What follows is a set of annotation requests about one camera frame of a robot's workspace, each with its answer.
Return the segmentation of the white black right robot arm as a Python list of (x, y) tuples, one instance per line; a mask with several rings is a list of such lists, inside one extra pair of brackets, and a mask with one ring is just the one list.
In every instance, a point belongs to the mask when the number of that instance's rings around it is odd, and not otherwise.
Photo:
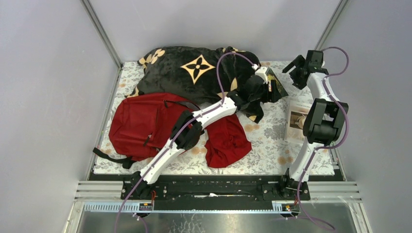
[(282, 176), (278, 187), (279, 195), (292, 200), (304, 192), (303, 184), (308, 181), (310, 170), (322, 149), (339, 139), (347, 128), (348, 104), (338, 101), (327, 80), (330, 74), (323, 67), (324, 53), (308, 50), (307, 55), (297, 56), (283, 70), (289, 73), (293, 86), (302, 90), (308, 87), (313, 104), (303, 124), (303, 145), (290, 168)]

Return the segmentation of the green dark cover book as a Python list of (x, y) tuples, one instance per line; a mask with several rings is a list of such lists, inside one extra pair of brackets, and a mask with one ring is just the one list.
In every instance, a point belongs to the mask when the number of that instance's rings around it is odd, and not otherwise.
[(271, 68), (268, 68), (266, 71), (268, 79), (268, 91), (267, 91), (267, 101), (275, 103), (281, 99), (284, 99), (289, 96), (288, 92), (272, 71)]

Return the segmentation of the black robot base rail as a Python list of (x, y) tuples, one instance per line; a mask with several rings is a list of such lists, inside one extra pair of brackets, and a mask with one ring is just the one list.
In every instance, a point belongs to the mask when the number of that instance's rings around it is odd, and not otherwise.
[(137, 172), (122, 182), (122, 200), (147, 200), (155, 211), (266, 211), (273, 202), (310, 200), (307, 182), (288, 175), (167, 176), (154, 184)]

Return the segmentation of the red student backpack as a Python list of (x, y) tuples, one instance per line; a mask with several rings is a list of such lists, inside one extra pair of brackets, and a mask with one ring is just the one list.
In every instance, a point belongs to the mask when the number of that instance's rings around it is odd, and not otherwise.
[(111, 158), (98, 148), (94, 148), (93, 152), (130, 169), (133, 163), (157, 155), (185, 110), (198, 111), (199, 107), (171, 93), (126, 98), (117, 107), (108, 134), (115, 151), (124, 158)]

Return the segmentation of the black floral plush blanket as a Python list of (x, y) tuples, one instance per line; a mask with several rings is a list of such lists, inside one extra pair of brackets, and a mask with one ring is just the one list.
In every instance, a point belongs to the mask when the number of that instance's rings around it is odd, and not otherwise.
[(155, 48), (137, 62), (144, 75), (127, 98), (172, 93), (201, 105), (216, 103), (254, 75), (258, 57), (228, 46), (215, 50), (188, 46)]

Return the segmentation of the white beige cover book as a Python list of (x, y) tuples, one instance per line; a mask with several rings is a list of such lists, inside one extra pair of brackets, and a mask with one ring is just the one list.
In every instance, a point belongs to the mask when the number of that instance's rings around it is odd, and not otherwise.
[(295, 100), (289, 102), (285, 141), (302, 144), (304, 142), (303, 127), (311, 105)]

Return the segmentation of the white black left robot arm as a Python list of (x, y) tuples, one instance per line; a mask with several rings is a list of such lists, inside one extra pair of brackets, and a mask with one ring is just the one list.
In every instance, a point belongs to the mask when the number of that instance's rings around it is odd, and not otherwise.
[(138, 177), (132, 179), (134, 184), (130, 194), (140, 200), (149, 197), (150, 186), (158, 180), (164, 168), (178, 155), (193, 148), (202, 131), (210, 124), (243, 111), (252, 103), (275, 103), (288, 95), (277, 76), (271, 73), (271, 69), (261, 67), (243, 86), (223, 93), (222, 99), (215, 104), (194, 112), (184, 111), (173, 126), (164, 147), (138, 172)]

